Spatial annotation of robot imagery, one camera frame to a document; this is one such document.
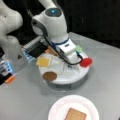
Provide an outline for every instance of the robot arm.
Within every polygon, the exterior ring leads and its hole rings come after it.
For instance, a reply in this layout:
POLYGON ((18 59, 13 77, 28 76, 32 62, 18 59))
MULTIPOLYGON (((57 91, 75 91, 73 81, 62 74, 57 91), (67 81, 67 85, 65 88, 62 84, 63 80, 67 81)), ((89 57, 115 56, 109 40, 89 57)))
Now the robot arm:
POLYGON ((46 8, 55 8, 55 4, 52 2, 52 0, 39 0, 39 2, 46 8))
POLYGON ((58 55, 73 65, 78 64, 76 46, 67 33, 64 14, 51 0, 39 0, 46 8, 42 13, 33 17, 32 27, 36 34, 43 35, 58 55))
POLYGON ((27 60, 17 38, 7 34, 18 29, 22 23, 21 15, 0 0, 0 45, 5 53, 4 59, 11 63, 14 72, 18 72, 27 60))

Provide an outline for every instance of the small yellow object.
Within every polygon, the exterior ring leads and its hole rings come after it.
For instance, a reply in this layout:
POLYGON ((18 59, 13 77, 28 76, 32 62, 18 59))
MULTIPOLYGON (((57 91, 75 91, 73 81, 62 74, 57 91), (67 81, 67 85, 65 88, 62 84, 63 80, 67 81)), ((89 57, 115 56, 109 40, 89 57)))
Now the small yellow object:
POLYGON ((44 58, 44 57, 39 57, 37 60, 36 65, 40 67, 48 67, 50 64, 50 59, 49 58, 44 58))

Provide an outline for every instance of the black cable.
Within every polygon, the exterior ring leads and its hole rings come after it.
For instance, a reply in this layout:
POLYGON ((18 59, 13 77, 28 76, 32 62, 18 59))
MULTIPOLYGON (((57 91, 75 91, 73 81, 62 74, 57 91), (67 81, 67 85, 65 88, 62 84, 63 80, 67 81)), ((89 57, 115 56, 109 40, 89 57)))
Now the black cable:
MULTIPOLYGON (((48 41, 48 39, 46 38, 46 37, 44 37, 45 38, 45 40, 46 40, 46 42, 53 48, 53 46, 51 45, 51 43, 48 41)), ((68 62, 66 59, 64 59, 64 57, 56 50, 56 49, 54 49, 54 51, 64 60, 64 62, 66 62, 67 64, 69 64, 69 65, 77 65, 77 64, 79 64, 81 61, 79 61, 79 62, 77 62, 77 63, 70 63, 70 62, 68 62)))

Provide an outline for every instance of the cracker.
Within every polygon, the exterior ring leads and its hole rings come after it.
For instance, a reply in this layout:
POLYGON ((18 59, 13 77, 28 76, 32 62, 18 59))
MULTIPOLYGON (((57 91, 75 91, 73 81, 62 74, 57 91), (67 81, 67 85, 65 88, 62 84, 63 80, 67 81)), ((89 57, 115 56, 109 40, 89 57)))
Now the cracker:
POLYGON ((57 53, 53 50, 53 48, 51 46, 48 46, 48 49, 49 49, 50 54, 57 56, 57 53))
POLYGON ((87 115, 85 113, 70 108, 65 120, 85 120, 86 116, 87 115))
POLYGON ((57 74, 54 72, 46 72, 43 74, 43 79, 46 81, 53 81, 57 78, 57 74))
POLYGON ((44 57, 39 57, 36 63, 36 65, 40 67, 48 67, 49 64, 50 64, 50 59, 44 57))

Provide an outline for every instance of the gray table surface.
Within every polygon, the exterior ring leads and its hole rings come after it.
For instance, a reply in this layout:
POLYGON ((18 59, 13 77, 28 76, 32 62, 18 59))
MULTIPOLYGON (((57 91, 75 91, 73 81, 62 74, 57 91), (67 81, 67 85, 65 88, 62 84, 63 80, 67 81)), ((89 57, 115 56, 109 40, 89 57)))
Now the gray table surface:
POLYGON ((70 33, 70 38, 93 59, 84 84, 68 92, 55 91, 43 81, 34 60, 10 85, 0 87, 0 120, 47 120, 51 106, 66 95, 80 95, 91 100, 100 120, 118 120, 120 49, 74 33, 70 33))

